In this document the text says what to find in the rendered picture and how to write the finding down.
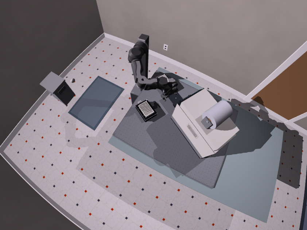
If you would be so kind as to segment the pale grey cylinder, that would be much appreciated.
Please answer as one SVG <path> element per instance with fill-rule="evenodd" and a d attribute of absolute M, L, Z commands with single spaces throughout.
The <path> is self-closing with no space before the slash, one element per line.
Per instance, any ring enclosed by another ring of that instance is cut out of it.
<path fill-rule="evenodd" d="M 209 118 L 212 123 L 209 128 L 215 129 L 226 119 L 228 119 L 232 114 L 233 110 L 231 105 L 228 102 L 221 100 L 214 106 L 203 112 L 202 119 L 204 119 L 205 117 Z"/>

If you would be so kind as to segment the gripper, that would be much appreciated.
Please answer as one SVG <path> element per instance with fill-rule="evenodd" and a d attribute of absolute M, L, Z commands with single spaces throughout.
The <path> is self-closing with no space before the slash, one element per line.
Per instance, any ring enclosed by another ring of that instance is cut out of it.
<path fill-rule="evenodd" d="M 173 89 L 164 89 L 164 91 L 166 92 L 166 94 L 161 94 L 161 97 L 163 98 L 164 101 L 166 101 L 165 98 L 168 98 L 170 95 L 175 94 L 178 92 L 178 88 L 176 88 L 175 90 Z"/>

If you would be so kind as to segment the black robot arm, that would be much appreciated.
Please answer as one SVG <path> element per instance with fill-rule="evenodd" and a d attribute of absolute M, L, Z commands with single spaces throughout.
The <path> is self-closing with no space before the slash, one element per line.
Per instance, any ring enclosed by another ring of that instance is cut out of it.
<path fill-rule="evenodd" d="M 173 78 L 166 78 L 166 77 L 160 77 L 160 78 L 146 78 L 145 76 L 142 76 L 141 73 L 143 72 L 143 65 L 141 58 L 145 54 L 145 52 L 148 49 L 148 45 L 146 43 L 146 40 L 138 39 L 136 44 L 132 49 L 129 50 L 128 54 L 128 61 L 131 63 L 134 80 L 135 83 L 137 83 L 137 87 L 139 89 L 144 90 L 151 90 L 151 89 L 160 89 L 164 90 L 166 89 L 173 89 L 175 90 L 177 88 L 178 83 Z"/>

